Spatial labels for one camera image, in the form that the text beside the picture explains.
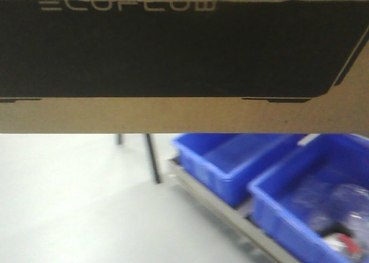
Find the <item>white floor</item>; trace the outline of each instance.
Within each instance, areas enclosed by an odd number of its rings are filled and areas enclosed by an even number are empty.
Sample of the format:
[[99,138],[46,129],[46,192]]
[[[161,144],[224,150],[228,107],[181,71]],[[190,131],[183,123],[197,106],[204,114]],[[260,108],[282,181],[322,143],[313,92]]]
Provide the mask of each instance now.
[[[175,154],[154,135],[162,172]],[[142,134],[0,135],[0,262],[269,262],[171,181]]]

